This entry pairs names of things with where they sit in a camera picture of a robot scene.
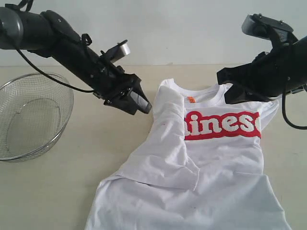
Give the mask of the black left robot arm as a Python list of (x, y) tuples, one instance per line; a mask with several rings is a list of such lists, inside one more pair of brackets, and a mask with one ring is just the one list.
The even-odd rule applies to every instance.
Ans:
[(54, 11), (40, 14), (22, 11), (20, 6), (6, 4), (0, 9), (0, 47), (53, 58), (87, 84), (104, 105), (134, 115), (148, 114), (152, 108), (142, 88), (141, 79), (127, 74), (114, 63), (129, 54), (124, 40), (101, 55), (89, 46), (88, 34), (78, 35), (69, 23)]

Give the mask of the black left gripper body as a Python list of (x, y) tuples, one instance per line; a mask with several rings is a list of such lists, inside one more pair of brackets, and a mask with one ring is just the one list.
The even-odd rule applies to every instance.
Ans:
[(91, 44), (91, 38), (80, 38), (78, 41), (62, 38), (55, 43), (55, 60), (103, 100), (128, 94), (129, 88), (142, 95), (141, 79), (136, 74), (127, 74), (115, 63), (102, 60), (101, 54), (90, 48)]

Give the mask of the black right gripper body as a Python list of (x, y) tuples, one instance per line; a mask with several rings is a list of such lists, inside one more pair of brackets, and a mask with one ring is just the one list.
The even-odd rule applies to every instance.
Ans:
[(246, 65), (245, 100), (265, 101), (307, 83), (307, 46), (291, 45)]

